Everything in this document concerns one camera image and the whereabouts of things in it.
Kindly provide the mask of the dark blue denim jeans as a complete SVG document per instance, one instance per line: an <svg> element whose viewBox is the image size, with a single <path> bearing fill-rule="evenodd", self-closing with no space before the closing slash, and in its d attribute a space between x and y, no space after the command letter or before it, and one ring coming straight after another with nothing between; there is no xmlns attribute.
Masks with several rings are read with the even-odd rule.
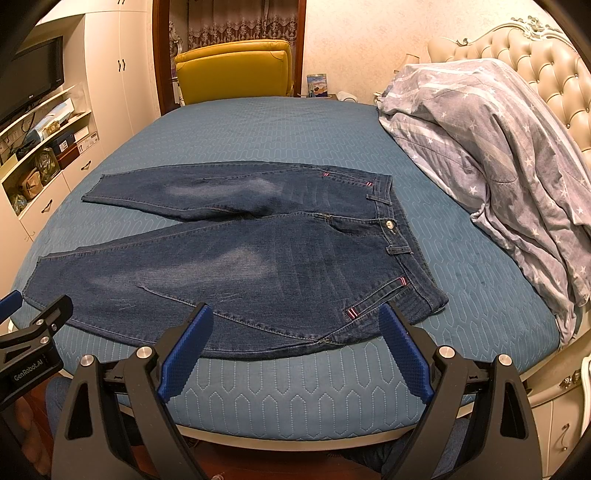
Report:
<svg viewBox="0 0 591 480"><path fill-rule="evenodd" d="M270 359L376 337L393 302L410 323L442 310L389 176L287 163L212 163L102 177L88 203L172 225L42 257L26 301L60 295L72 323L135 345L155 342L197 304L213 358Z"/></svg>

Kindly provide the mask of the white bedside cabinet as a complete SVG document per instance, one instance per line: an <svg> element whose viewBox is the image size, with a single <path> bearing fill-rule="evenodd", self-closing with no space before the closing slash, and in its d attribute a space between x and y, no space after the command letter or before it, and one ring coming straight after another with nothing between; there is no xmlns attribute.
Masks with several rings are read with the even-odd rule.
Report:
<svg viewBox="0 0 591 480"><path fill-rule="evenodd" d="M522 375L539 437L542 477L550 478L590 426L590 309L575 338Z"/></svg>

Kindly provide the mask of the blue quilted bed mattress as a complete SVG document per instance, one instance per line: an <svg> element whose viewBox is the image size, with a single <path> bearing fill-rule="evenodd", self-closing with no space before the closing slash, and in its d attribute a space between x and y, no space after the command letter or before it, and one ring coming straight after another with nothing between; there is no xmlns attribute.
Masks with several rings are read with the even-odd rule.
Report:
<svg viewBox="0 0 591 480"><path fill-rule="evenodd" d="M413 424L378 328L393 300L438 343L527 370L559 344L513 260L439 190L370 106L287 98L178 109L63 201L14 282L25 326L73 302L67 370L154 343L200 302L214 328L183 391L183 426L273 440Z"/></svg>

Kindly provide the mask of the black flat television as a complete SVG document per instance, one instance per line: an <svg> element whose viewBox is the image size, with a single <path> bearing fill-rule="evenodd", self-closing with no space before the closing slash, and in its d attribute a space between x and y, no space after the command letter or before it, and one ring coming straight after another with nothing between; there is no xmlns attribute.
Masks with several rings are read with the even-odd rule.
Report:
<svg viewBox="0 0 591 480"><path fill-rule="evenodd" d="M63 82L62 36L19 52L1 76L1 123L30 107Z"/></svg>

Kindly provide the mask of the white wardrobe shelf unit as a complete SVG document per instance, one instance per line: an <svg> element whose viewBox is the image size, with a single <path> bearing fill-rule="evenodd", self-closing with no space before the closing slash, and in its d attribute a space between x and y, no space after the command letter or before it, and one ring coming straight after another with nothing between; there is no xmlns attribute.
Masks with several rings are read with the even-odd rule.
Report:
<svg viewBox="0 0 591 480"><path fill-rule="evenodd" d="M1 292L66 196L106 156L160 115L149 1L60 1L23 50L58 45L64 80L1 129ZM24 207L18 184L44 153L59 172Z"/></svg>

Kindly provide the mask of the grey star pattern duvet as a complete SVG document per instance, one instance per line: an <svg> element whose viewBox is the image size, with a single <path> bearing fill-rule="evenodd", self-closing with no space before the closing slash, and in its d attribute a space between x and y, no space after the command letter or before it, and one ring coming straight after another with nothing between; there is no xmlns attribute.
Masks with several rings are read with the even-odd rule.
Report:
<svg viewBox="0 0 591 480"><path fill-rule="evenodd" d="M590 299L590 172L506 63L411 64L377 97L383 127L518 264L562 343Z"/></svg>

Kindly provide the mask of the cream tufted headboard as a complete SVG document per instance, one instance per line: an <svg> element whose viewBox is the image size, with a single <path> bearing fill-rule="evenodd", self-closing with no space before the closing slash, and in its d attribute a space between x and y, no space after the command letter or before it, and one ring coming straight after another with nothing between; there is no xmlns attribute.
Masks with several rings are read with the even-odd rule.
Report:
<svg viewBox="0 0 591 480"><path fill-rule="evenodd" d="M534 17L512 19L476 40L434 38L433 62L495 58L511 66L547 103L590 160L591 77L583 59L560 30Z"/></svg>

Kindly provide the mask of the small picture box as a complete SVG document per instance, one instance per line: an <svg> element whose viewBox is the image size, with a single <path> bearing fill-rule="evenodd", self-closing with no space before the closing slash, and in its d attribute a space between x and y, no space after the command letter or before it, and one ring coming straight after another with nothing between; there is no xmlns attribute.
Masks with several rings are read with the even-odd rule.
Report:
<svg viewBox="0 0 591 480"><path fill-rule="evenodd" d="M324 98L329 96L328 78L325 74L308 74L308 98Z"/></svg>

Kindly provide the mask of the brown wooden door frame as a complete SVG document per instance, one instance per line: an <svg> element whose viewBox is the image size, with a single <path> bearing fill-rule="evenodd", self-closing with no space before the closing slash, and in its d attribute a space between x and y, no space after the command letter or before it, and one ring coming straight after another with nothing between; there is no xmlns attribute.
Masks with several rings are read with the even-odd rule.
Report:
<svg viewBox="0 0 591 480"><path fill-rule="evenodd" d="M172 58L181 50L226 41L283 39L293 52L294 94L301 93L304 1L153 1L151 37L159 109L177 107Z"/></svg>

